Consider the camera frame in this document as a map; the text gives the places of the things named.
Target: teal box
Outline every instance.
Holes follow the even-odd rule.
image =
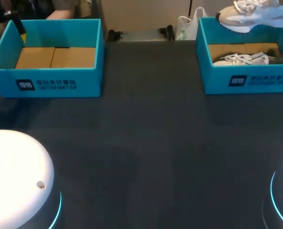
[[[259,25],[241,34],[213,17],[200,18],[197,55],[206,94],[283,93],[283,64],[213,66],[209,44],[277,43],[283,54],[283,29]]]
[[[0,94],[19,97],[99,97],[104,61],[100,20],[28,20],[24,44],[12,21],[0,40]],[[93,68],[15,69],[23,47],[96,48]]]

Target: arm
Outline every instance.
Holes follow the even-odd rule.
[[[55,11],[47,19],[72,19],[78,2],[79,0],[52,0]]]
[[[74,17],[75,9],[71,10],[55,10],[50,16],[48,16],[48,20],[59,20],[59,19],[72,19]]]

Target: white robot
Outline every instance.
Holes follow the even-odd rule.
[[[283,164],[272,176],[262,216],[266,229],[283,229]]]
[[[0,229],[62,228],[62,195],[46,149],[0,130]]]

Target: shoelace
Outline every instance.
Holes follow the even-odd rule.
[[[221,59],[225,59],[226,61],[232,61],[233,65],[236,65],[236,63],[237,65],[242,65],[243,63],[250,64],[252,60],[250,55],[238,55],[238,54],[224,56]]]
[[[244,13],[246,11],[254,10],[256,7],[262,7],[263,3],[267,0],[238,0],[234,1],[235,8],[240,13]]]

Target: white dome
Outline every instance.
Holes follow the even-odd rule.
[[[36,139],[0,130],[0,229],[16,229],[31,219],[48,198],[53,180],[51,158]]]

